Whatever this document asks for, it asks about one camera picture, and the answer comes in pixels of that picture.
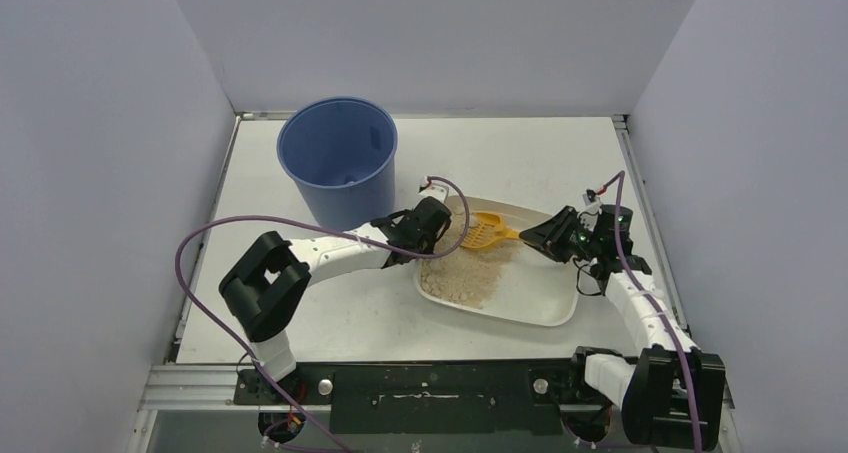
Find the white litter tray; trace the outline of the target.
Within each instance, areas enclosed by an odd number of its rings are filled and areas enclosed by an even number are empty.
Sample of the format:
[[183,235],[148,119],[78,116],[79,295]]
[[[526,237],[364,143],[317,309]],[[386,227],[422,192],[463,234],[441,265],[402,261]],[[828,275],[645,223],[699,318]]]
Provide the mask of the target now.
[[513,261],[508,264],[493,297],[481,309],[468,308],[423,292],[419,284],[420,263],[413,275],[418,292],[427,300],[468,313],[541,327],[556,327],[569,321],[579,299],[575,284],[577,270],[555,263],[518,241]]

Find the orange litter scoop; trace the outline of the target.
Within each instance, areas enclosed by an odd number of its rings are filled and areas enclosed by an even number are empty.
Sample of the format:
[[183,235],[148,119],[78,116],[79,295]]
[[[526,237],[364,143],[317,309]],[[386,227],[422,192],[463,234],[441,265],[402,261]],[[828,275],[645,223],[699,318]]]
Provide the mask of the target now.
[[472,213],[471,219],[468,232],[461,242],[462,248],[482,251],[503,241],[520,240],[520,232],[509,227],[498,213],[477,211]]

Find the blue plastic bucket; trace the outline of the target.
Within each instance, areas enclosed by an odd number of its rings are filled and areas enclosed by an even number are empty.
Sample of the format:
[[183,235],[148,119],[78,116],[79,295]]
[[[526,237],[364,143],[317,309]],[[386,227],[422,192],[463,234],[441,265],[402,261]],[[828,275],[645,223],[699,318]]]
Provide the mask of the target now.
[[276,146],[316,223],[338,231],[394,211],[397,149],[390,114],[355,97],[326,98],[298,110]]

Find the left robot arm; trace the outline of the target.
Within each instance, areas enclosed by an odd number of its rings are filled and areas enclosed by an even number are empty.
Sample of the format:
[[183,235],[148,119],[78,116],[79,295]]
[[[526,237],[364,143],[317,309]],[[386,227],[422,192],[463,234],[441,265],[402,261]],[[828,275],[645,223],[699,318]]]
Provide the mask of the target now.
[[247,249],[218,291],[258,363],[278,382],[296,369],[286,328],[309,286],[431,255],[451,222],[443,201],[424,197],[410,210],[365,223],[343,237],[285,240],[270,231]]

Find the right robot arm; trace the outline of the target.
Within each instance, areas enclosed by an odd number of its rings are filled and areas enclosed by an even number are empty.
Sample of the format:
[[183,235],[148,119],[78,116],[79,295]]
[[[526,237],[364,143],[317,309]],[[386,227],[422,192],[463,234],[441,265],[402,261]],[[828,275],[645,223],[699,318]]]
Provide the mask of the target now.
[[631,209],[570,206],[520,232],[529,247],[557,263],[586,263],[601,294],[620,314],[639,351],[635,361],[581,347],[582,381],[621,413],[633,444],[712,451],[719,443],[726,369],[680,327],[648,263],[633,252]]

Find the tan cat litter pile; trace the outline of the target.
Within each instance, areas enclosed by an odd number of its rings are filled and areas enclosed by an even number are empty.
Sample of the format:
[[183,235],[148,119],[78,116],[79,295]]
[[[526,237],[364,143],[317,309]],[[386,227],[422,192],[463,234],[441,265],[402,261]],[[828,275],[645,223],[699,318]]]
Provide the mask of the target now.
[[419,284],[433,298],[481,309],[493,297],[505,267],[518,251],[519,246],[509,241],[482,251],[460,247],[447,256],[423,260]]

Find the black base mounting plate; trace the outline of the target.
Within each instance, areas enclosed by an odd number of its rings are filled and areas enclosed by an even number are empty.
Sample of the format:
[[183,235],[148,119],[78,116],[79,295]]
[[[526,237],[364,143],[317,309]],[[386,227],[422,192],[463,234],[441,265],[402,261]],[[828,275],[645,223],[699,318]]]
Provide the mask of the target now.
[[336,435],[559,435],[601,425],[610,401],[568,359],[301,363],[280,386]]

